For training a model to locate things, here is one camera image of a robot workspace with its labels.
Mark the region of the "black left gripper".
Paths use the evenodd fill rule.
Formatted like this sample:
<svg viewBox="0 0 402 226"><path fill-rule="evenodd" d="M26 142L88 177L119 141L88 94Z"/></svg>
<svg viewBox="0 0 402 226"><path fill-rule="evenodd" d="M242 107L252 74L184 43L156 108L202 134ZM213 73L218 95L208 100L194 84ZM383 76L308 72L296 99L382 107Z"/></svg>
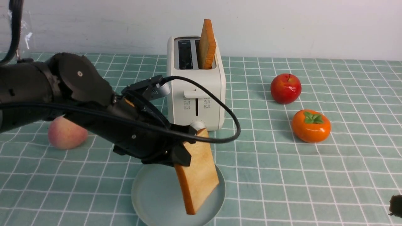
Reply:
<svg viewBox="0 0 402 226"><path fill-rule="evenodd" d="M171 124L155 106L139 95L121 96L115 94L106 107L95 102L82 103L79 104L79 107L93 109L133 122L142 122L148 126L153 125L187 135L197 135L197 130L190 125ZM168 137L139 126L130 125L127 122L89 114L68 112L64 117L113 143L115 153L133 156L140 159L143 164L173 166L175 164L190 166L191 164L191 154L183 143L176 145L176 140L196 143L195 140L180 138L177 135Z"/></svg>

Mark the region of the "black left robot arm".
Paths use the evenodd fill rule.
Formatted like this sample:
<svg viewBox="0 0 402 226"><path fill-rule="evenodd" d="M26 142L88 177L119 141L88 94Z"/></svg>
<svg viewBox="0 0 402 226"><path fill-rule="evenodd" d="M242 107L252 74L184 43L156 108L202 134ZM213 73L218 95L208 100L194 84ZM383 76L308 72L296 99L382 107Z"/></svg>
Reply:
<svg viewBox="0 0 402 226"><path fill-rule="evenodd" d="M143 164L189 166L191 155L184 146L185 139L83 113L94 110L170 132L196 135L191 126L170 123L150 102L156 98L156 89L162 87L161 81L159 75L126 86L118 94L88 58L73 53L57 53L45 62L24 60L1 66L1 104L13 104L1 110L1 132L64 116L113 143L113 152L119 155L135 157Z"/></svg>

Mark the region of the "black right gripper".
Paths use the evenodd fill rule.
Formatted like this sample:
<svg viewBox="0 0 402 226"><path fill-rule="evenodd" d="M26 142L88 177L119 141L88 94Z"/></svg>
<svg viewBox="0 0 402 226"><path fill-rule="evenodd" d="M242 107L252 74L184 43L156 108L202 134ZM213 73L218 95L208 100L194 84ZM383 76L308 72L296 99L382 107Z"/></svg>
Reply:
<svg viewBox="0 0 402 226"><path fill-rule="evenodd" d="M393 195L389 201L389 216L402 217L402 195Z"/></svg>

